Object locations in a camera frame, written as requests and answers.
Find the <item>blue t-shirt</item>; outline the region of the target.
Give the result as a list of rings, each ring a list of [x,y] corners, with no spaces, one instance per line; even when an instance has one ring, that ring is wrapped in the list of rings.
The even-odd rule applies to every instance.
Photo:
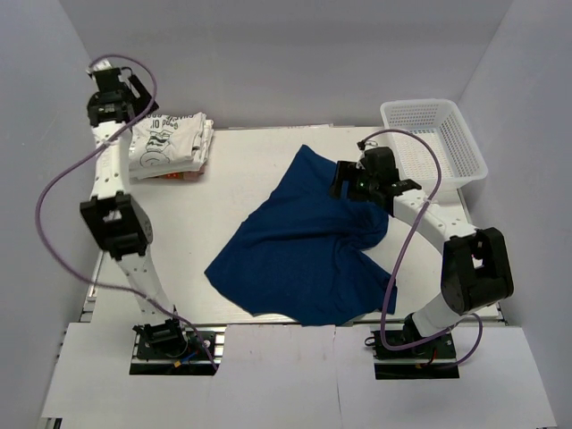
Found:
[[[373,203],[331,198],[335,170],[302,146],[205,270],[211,285],[251,315],[303,325],[343,325],[384,302],[394,313],[391,275],[365,253],[386,236],[389,216]]]

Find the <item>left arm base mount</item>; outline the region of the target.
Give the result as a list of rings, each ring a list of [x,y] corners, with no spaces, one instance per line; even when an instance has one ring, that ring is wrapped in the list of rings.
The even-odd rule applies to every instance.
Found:
[[[223,355],[223,332],[184,327],[174,319],[135,325],[130,375],[212,376]]]

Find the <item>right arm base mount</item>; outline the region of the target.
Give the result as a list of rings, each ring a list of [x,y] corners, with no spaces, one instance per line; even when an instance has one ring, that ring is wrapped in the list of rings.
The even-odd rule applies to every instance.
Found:
[[[414,348],[391,351],[382,343],[381,331],[371,331],[364,340],[373,352],[374,376],[378,381],[454,380],[460,377],[457,351],[450,333]]]

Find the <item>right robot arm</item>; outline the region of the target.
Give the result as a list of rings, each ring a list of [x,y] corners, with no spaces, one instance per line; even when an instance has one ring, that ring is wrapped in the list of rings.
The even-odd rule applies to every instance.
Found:
[[[493,227],[479,229],[448,216],[418,183],[400,178],[389,148],[368,149],[356,162],[339,161],[330,194],[376,204],[409,225],[407,240],[420,234],[442,257],[439,293],[407,316],[401,344],[385,341],[386,349],[420,347],[441,337],[465,316],[513,295],[503,234]]]

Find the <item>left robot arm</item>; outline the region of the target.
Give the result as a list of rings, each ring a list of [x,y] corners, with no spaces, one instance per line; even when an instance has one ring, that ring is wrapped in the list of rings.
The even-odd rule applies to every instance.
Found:
[[[89,73],[97,92],[88,101],[88,118],[97,149],[93,188],[80,214],[99,248],[121,269],[135,291],[141,323],[161,324],[175,306],[167,298],[154,267],[153,228],[130,193],[130,121],[153,113],[158,104],[135,74],[101,62]]]

